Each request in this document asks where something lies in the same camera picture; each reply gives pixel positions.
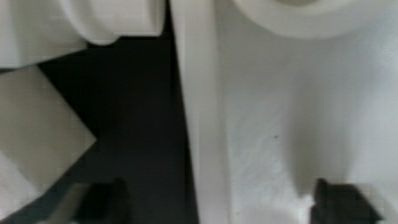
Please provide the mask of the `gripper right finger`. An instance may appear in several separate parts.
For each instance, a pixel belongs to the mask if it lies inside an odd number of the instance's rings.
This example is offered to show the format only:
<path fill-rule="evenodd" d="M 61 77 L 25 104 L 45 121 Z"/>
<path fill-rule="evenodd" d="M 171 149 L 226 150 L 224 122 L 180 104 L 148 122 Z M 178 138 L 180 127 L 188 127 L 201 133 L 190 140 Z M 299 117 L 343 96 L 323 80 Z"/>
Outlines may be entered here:
<path fill-rule="evenodd" d="M 377 224 L 384 217 L 352 184 L 316 180 L 309 224 Z"/>

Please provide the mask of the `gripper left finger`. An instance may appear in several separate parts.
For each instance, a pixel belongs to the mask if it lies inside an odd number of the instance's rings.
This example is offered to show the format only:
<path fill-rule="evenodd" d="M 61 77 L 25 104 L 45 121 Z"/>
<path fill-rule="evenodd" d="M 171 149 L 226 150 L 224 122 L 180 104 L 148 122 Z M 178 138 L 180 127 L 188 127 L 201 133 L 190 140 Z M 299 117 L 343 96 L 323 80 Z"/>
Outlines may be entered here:
<path fill-rule="evenodd" d="M 55 210 L 55 224 L 132 224 L 126 183 L 78 183 Z"/>

